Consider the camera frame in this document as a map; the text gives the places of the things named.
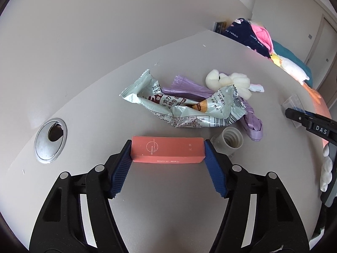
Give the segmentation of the white gloved right hand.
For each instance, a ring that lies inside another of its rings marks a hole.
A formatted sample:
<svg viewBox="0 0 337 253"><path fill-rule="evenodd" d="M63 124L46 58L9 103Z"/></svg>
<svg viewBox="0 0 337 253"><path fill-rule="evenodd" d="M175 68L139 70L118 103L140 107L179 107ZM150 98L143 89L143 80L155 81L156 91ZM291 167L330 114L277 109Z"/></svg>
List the white gloved right hand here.
<svg viewBox="0 0 337 253"><path fill-rule="evenodd" d="M333 161L331 160L330 156L330 149L328 144L326 144L323 148L323 164L321 168L320 174L320 191L326 192L328 189L328 185L332 181L332 168L333 168Z"/></svg>

